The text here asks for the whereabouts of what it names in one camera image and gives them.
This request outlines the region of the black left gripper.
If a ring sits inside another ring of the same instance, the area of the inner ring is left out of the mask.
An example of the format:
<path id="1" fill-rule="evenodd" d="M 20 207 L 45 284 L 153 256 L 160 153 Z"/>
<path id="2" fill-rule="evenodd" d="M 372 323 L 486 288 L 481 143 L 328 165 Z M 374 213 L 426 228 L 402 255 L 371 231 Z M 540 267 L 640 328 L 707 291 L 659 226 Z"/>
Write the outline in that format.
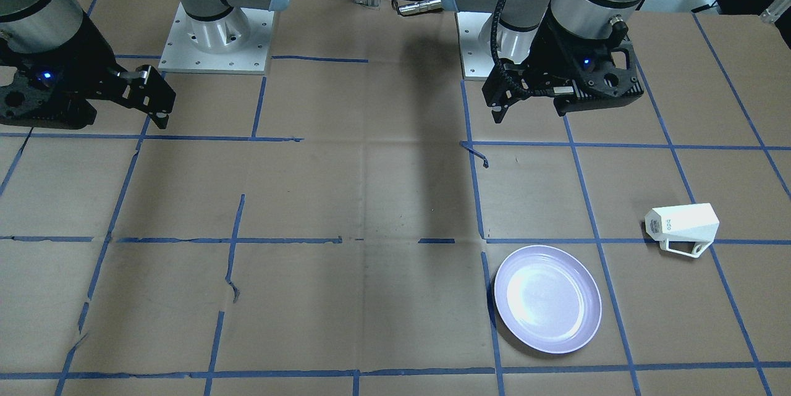
<path id="1" fill-rule="evenodd" d="M 572 35 L 554 18 L 545 18 L 529 53 L 529 88 L 511 60 L 494 66 L 482 92 L 495 123 L 517 101 L 551 96 L 557 114 L 630 105 L 644 94 L 635 67 L 635 50 L 624 19 L 612 18 L 603 39 Z"/>

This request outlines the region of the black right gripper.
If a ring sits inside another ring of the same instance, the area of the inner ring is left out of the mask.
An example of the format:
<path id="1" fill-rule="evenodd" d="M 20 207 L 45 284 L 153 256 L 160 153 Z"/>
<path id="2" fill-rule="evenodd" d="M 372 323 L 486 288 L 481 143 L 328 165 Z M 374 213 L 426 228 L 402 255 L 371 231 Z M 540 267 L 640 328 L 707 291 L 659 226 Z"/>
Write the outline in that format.
<path id="1" fill-rule="evenodd" d="M 118 70 L 110 45 L 86 14 L 76 34 L 54 49 L 23 53 L 12 49 L 12 37 L 9 31 L 2 37 L 2 65 L 16 69 L 1 88 L 3 125 L 79 130 L 95 122 L 95 99 L 144 112 L 167 128 L 175 91 L 153 66 Z"/>

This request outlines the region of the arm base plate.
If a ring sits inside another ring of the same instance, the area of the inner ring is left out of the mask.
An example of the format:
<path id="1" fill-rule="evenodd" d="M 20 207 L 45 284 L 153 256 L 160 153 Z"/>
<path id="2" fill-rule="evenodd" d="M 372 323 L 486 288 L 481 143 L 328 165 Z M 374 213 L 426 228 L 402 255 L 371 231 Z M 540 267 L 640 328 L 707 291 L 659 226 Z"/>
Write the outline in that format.
<path id="1" fill-rule="evenodd" d="M 201 22 L 179 5 L 158 69 L 169 73 L 265 75 L 276 19 L 274 11 L 235 8 L 222 19 Z"/>
<path id="2" fill-rule="evenodd" d="M 491 14 L 460 11 L 455 13 L 459 34 L 460 56 L 464 80 L 484 81 L 494 67 L 491 57 Z M 498 56 L 522 63 L 530 53 L 531 42 L 538 30 L 522 32 L 498 27 Z"/>

